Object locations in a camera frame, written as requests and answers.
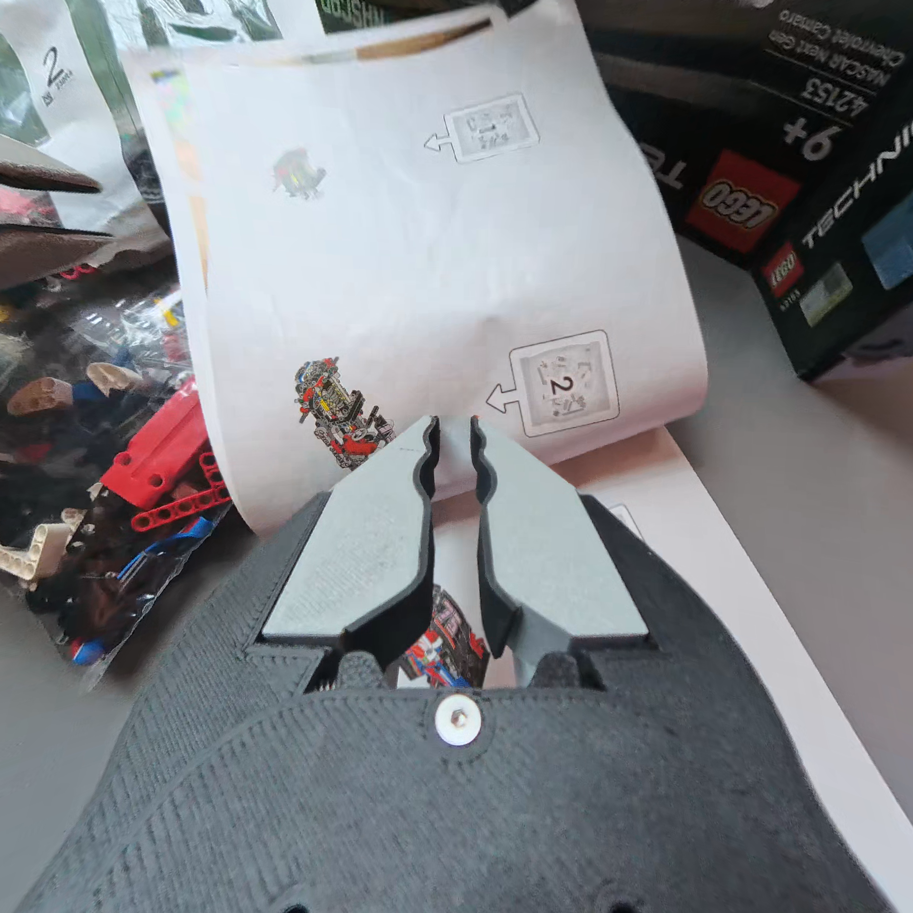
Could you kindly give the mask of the clear bag with red beams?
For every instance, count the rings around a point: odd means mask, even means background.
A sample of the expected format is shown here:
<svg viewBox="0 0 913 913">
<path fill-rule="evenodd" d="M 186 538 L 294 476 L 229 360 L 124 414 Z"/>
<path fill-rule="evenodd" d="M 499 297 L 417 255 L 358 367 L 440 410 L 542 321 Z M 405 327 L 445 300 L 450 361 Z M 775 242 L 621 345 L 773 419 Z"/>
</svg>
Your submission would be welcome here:
<svg viewBox="0 0 913 913">
<path fill-rule="evenodd" d="M 93 687 L 232 508 L 175 269 L 2 294 L 2 593 Z"/>
</svg>

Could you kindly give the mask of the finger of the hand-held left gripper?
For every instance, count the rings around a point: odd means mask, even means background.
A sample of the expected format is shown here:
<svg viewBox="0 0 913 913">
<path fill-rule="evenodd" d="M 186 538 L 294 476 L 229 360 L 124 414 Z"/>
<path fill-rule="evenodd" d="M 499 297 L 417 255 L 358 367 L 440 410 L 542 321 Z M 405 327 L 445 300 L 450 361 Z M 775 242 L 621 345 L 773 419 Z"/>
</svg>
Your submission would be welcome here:
<svg viewBox="0 0 913 913">
<path fill-rule="evenodd" d="M 102 191 L 95 179 L 6 135 L 1 136 L 1 185 L 37 192 L 98 194 Z"/>
<path fill-rule="evenodd" d="M 1 289 L 41 280 L 85 261 L 111 234 L 28 224 L 1 225 Z"/>
</svg>

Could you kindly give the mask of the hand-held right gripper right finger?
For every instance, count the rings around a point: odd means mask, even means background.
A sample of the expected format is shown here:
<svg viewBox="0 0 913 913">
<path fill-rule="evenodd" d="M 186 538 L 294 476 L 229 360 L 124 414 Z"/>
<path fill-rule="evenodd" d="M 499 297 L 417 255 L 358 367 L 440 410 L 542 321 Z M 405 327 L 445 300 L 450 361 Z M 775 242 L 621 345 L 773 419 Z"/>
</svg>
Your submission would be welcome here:
<svg viewBox="0 0 913 913">
<path fill-rule="evenodd" d="M 474 417 L 480 609 L 493 656 L 527 687 L 543 657 L 639 648 L 647 625 L 577 489 Z"/>
</svg>

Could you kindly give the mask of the white lego instruction booklet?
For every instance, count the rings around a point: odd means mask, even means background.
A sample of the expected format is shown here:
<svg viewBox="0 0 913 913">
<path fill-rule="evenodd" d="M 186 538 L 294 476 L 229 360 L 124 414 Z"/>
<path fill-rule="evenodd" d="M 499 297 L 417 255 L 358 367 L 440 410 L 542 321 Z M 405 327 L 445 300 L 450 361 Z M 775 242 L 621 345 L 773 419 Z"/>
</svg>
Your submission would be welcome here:
<svg viewBox="0 0 913 913">
<path fill-rule="evenodd" d="M 334 36 L 126 51 L 165 190 L 204 417 L 260 535 L 355 469 L 299 419 L 336 359 L 394 444 L 440 421 L 437 499 L 475 485 L 469 419 L 622 506 L 802 722 L 829 793 L 895 798 L 666 425 L 708 366 L 679 245 L 573 2 Z"/>
</svg>

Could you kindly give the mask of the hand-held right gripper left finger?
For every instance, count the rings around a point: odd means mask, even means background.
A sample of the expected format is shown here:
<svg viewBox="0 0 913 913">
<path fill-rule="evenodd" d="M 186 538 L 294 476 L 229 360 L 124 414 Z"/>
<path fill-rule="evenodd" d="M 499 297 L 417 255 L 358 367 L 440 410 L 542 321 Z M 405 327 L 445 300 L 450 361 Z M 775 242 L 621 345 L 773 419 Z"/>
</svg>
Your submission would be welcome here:
<svg viewBox="0 0 913 913">
<path fill-rule="evenodd" d="M 389 667 L 431 622 L 437 417 L 337 483 L 261 628 L 267 645 L 329 647 Z"/>
</svg>

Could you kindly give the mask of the clear bag with white label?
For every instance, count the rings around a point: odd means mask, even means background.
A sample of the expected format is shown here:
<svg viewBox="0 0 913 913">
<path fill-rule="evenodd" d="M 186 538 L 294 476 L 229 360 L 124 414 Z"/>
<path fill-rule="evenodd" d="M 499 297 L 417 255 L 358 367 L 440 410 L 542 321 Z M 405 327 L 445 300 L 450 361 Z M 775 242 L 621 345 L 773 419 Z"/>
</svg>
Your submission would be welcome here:
<svg viewBox="0 0 913 913">
<path fill-rule="evenodd" d="M 2 223 L 169 244 L 142 121 L 100 2 L 1 3 L 1 131 L 101 185 L 98 194 L 2 187 Z"/>
</svg>

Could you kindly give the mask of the black lego set box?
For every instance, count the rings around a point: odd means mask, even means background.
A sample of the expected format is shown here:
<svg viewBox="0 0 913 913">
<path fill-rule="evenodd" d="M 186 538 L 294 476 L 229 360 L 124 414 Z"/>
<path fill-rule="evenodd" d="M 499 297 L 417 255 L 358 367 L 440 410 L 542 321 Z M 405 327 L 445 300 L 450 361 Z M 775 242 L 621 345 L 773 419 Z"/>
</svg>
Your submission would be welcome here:
<svg viewBox="0 0 913 913">
<path fill-rule="evenodd" d="M 912 3 L 578 2 L 674 228 L 807 382 L 911 363 Z"/>
</svg>

